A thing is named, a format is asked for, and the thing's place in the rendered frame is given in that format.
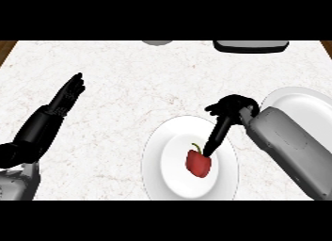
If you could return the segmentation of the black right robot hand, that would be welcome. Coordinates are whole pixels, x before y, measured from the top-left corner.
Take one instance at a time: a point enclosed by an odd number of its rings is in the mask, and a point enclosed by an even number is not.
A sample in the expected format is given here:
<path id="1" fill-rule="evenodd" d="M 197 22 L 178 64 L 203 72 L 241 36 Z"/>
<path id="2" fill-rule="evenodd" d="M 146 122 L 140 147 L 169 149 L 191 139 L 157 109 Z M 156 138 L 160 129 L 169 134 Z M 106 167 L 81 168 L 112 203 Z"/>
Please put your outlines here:
<path id="1" fill-rule="evenodd" d="M 205 109 L 212 116 L 218 117 L 218 123 L 203 148 L 203 155 L 206 157 L 209 157 L 221 147 L 231 126 L 244 124 L 241 117 L 241 110 L 244 108 L 250 111 L 250 118 L 255 118 L 261 112 L 258 102 L 243 95 L 233 94 Z"/>

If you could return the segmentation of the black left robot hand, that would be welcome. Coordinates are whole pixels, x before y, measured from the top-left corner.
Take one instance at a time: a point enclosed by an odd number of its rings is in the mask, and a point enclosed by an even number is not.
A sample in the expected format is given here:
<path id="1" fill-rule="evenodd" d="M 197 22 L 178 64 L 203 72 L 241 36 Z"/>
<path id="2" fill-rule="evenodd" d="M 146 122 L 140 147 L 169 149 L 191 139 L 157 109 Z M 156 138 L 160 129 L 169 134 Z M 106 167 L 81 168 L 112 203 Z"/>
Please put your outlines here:
<path id="1" fill-rule="evenodd" d="M 45 155 L 84 91 L 84 74 L 78 73 L 61 87 L 53 102 L 28 119 L 13 142 L 0 144 L 0 169 L 33 164 Z"/>

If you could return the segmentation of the white round plate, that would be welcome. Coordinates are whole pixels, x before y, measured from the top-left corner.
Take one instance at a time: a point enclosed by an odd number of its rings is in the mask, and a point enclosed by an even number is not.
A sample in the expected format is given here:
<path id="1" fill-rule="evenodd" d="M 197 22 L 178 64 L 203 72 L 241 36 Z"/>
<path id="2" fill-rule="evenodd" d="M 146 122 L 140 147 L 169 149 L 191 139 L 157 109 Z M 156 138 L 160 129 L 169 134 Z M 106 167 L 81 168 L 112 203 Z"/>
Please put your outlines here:
<path id="1" fill-rule="evenodd" d="M 143 178 L 153 200 L 233 200 L 240 183 L 240 165 L 230 140 L 212 154 L 205 178 L 187 169 L 191 150 L 205 147 L 215 124 L 205 118 L 181 116 L 156 129 L 144 151 Z"/>
<path id="2" fill-rule="evenodd" d="M 261 109 L 281 109 L 332 153 L 332 99 L 303 87 L 275 90 L 265 98 Z"/>

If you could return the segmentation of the red bell pepper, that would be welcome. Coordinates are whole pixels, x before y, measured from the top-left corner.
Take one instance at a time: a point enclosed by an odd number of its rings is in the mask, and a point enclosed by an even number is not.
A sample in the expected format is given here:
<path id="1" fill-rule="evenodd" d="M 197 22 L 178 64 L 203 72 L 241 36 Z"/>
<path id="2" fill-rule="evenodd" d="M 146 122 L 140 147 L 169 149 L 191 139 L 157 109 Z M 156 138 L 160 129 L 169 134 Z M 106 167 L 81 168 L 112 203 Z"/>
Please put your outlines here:
<path id="1" fill-rule="evenodd" d="M 203 155 L 202 147 L 194 143 L 196 150 L 188 151 L 185 166 L 191 173 L 205 178 L 212 168 L 212 158 Z"/>

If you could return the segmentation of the grey round object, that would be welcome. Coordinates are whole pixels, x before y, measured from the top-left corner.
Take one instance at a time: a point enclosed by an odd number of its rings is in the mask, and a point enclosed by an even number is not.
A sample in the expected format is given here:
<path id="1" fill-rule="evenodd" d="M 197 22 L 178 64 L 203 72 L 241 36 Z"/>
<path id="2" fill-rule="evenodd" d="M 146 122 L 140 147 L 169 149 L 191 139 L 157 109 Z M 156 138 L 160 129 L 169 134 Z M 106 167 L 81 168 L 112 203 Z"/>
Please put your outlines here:
<path id="1" fill-rule="evenodd" d="M 143 40 L 143 41 L 153 46 L 162 46 L 172 42 L 172 40 Z"/>

